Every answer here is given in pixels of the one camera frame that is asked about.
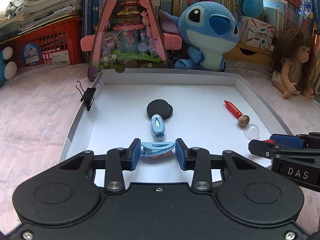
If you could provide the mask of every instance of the white plush foot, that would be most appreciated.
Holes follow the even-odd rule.
[[[10,61],[4,69],[4,77],[5,79],[12,79],[17,74],[17,65]]]
[[[3,51],[3,59],[7,60],[12,57],[13,49],[11,47],[6,47]]]

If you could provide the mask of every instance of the doll hair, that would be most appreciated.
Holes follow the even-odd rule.
[[[306,33],[302,28],[293,26],[280,34],[276,43],[276,51],[273,54],[273,70],[281,72],[283,59],[294,59],[294,56],[300,46],[310,48],[309,60],[301,66],[302,75],[297,87],[298,90],[303,91],[308,88],[309,77],[311,75],[312,68],[315,65],[315,51],[312,36]]]

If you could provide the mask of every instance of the screw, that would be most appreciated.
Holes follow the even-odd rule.
[[[285,240],[293,240],[295,239],[296,237],[296,234],[294,232],[288,232],[286,235],[285,235]]]
[[[30,231],[24,231],[22,233],[22,237],[25,239],[25,240],[32,240],[33,239],[33,234],[30,232]]]
[[[164,189],[161,188],[161,187],[156,187],[156,188],[155,188],[155,191],[156,191],[156,192],[162,192],[162,191],[164,191]]]
[[[195,188],[199,190],[208,189],[209,183],[205,181],[198,181],[195,183]]]
[[[122,184],[119,181],[110,181],[107,184],[108,189],[120,189]]]

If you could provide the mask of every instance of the round blue sticker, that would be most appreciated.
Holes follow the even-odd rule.
[[[21,59],[27,66],[38,65],[41,57],[41,50],[35,43],[28,43],[23,46]]]

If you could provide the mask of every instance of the hair clip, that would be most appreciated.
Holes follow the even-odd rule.
[[[155,114],[151,118],[151,131],[153,136],[157,140],[162,140],[165,135],[165,127],[162,117],[159,114]]]
[[[140,151],[142,156],[154,157],[172,151],[176,144],[174,142],[142,142],[143,149]]]

